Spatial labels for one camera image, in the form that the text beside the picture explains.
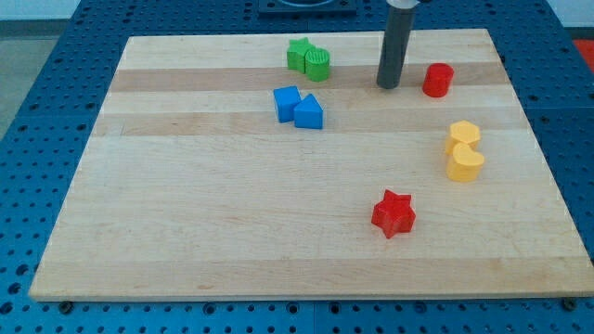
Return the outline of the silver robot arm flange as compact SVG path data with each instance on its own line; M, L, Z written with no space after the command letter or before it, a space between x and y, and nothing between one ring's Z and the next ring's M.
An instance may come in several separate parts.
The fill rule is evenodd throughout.
M387 4L391 7L401 10L409 10L417 6L419 0L386 0Z

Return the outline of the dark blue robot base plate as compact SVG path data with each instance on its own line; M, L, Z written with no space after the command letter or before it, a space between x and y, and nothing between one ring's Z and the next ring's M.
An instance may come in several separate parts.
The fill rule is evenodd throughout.
M259 18L274 18L283 15L346 15L357 12L356 0L258 0Z

